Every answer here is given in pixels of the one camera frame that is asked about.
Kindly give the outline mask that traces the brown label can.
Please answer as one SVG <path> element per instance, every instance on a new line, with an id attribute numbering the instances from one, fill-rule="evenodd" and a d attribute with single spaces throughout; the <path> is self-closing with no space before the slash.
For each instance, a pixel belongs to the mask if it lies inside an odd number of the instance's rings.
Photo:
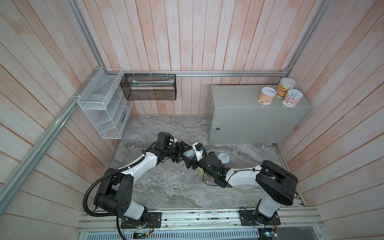
<path id="1" fill-rule="evenodd" d="M 272 103 L 276 94 L 277 92 L 275 89 L 271 87 L 263 87 L 258 97 L 258 101 L 262 105 L 269 105 Z"/>

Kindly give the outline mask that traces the pink label can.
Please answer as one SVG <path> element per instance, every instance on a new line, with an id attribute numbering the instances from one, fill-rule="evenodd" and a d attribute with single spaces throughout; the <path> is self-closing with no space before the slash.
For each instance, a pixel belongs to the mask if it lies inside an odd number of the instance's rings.
<path id="1" fill-rule="evenodd" d="M 286 107 L 294 108 L 300 102 L 300 100 L 304 97 L 304 94 L 298 90 L 288 90 L 286 95 L 284 96 L 282 103 Z"/>

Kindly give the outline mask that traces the orange yellow label can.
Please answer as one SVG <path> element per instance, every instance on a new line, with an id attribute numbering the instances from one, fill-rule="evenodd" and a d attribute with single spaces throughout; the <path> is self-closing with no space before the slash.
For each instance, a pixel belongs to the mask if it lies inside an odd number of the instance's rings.
<path id="1" fill-rule="evenodd" d="M 289 90 L 294 88 L 295 85 L 296 85 L 296 81 L 294 79 L 282 78 L 276 89 L 277 97 L 283 98 Z"/>

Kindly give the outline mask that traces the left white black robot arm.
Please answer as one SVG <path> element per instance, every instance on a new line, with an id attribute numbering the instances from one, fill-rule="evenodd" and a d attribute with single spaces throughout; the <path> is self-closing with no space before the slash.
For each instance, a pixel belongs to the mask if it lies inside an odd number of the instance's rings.
<path id="1" fill-rule="evenodd" d="M 94 205 L 106 211 L 99 217 L 115 216 L 120 219 L 140 220 L 145 215 L 146 207 L 132 199 L 133 185 L 144 173 L 167 159 L 176 162 L 192 147 L 178 142 L 171 134 L 161 132 L 156 142 L 130 164 L 119 168 L 110 168 L 97 180 L 93 187 L 99 185 L 94 198 Z"/>

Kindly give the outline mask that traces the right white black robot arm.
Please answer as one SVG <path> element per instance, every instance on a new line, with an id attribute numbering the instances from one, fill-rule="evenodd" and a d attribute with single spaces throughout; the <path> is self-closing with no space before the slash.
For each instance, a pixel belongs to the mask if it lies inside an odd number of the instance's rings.
<path id="1" fill-rule="evenodd" d="M 292 206 L 296 198 L 298 179 L 295 175 L 271 161 L 247 169 L 230 169 L 223 165 L 215 153 L 187 152 L 182 155 L 187 168 L 201 169 L 203 175 L 213 179 L 214 186 L 232 188 L 259 186 L 267 196 L 259 200 L 252 216 L 258 224 L 269 224 L 281 206 Z"/>

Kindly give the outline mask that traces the yellow label can upright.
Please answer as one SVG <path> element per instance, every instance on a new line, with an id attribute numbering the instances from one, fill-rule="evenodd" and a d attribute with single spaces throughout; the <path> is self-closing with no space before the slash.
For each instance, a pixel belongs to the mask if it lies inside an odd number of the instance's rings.
<path id="1" fill-rule="evenodd" d="M 201 169 L 201 168 L 197 168 L 197 171 L 198 171 L 198 173 L 200 174 L 200 175 L 204 175 L 204 171 Z"/>

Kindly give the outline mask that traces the blue label can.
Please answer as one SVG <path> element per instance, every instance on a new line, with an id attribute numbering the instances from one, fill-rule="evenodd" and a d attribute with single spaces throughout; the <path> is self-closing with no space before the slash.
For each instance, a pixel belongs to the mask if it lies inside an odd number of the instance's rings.
<path id="1" fill-rule="evenodd" d="M 221 161 L 222 165 L 228 166 L 230 164 L 231 158 L 226 153 L 220 153 L 218 159 Z"/>

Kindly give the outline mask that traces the grey metal cabinet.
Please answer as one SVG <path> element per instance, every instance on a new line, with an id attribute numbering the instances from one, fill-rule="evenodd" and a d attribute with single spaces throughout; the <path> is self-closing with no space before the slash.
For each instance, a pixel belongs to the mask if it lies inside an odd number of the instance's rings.
<path id="1" fill-rule="evenodd" d="M 258 101 L 262 85 L 212 85 L 208 101 L 210 144 L 280 144 L 312 109 L 306 98 L 294 108 L 274 98 Z"/>

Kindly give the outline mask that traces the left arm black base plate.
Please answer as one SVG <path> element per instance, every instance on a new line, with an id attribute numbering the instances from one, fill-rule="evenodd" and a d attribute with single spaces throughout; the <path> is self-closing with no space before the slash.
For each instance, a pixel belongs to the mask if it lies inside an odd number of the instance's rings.
<path id="1" fill-rule="evenodd" d="M 144 215 L 139 220 L 132 218 L 123 219 L 121 223 L 122 229 L 150 229 L 160 228 L 162 222 L 161 212 L 144 212 Z"/>

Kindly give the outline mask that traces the black mesh wall basket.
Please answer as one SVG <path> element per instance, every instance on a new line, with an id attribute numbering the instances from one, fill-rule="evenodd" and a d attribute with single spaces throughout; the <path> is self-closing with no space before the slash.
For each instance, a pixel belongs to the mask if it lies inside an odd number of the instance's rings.
<path id="1" fill-rule="evenodd" d="M 129 101 L 175 101 L 174 74 L 124 74 L 120 86 Z"/>

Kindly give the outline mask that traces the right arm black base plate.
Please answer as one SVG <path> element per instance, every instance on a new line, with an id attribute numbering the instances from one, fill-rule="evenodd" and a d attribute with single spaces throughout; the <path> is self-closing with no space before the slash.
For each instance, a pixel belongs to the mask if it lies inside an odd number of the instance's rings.
<path id="1" fill-rule="evenodd" d="M 266 217 L 259 213 L 257 210 L 247 210 L 240 208 L 239 217 L 242 226 L 279 226 L 281 225 L 281 219 L 278 212 L 274 212 L 272 217 Z"/>

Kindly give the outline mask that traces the horizontal aluminium wall rail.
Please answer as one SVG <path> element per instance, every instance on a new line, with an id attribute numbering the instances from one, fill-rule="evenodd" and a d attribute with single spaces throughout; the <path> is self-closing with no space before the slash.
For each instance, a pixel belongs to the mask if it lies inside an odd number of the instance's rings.
<path id="1" fill-rule="evenodd" d="M 132 75 L 149 75 L 150 77 L 156 75 L 175 75 L 176 77 L 285 77 L 286 71 L 282 70 L 247 70 L 247 71 L 127 71 L 118 68 L 106 68 L 108 74 L 123 74 Z"/>

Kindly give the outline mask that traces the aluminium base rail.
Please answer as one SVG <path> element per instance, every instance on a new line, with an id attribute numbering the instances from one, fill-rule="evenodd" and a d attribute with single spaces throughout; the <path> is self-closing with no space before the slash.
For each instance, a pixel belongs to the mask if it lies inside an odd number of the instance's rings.
<path id="1" fill-rule="evenodd" d="M 160 210 L 162 222 L 155 230 L 197 230 L 262 228 L 264 226 L 242 226 L 237 209 L 182 209 Z M 325 225 L 314 207 L 284 207 L 278 210 L 283 227 L 322 227 Z M 95 218 L 82 214 L 76 232 L 116 231 L 115 217 Z"/>

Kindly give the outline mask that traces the left aluminium frame rail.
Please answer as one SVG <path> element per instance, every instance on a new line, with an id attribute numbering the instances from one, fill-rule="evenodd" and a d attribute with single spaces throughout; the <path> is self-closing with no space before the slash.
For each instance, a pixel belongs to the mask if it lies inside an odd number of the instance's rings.
<path id="1" fill-rule="evenodd" d="M 22 186 L 25 184 L 32 172 L 36 169 L 43 156 L 47 153 L 59 134 L 65 128 L 75 111 L 78 110 L 78 99 L 85 92 L 101 69 L 102 67 L 97 67 L 93 70 L 82 87 L 75 93 L 58 117 L 42 134 L 35 145 L 25 155 L 21 163 L 18 164 L 16 169 L 1 186 L 1 215 L 5 213 L 5 210 L 21 190 Z"/>

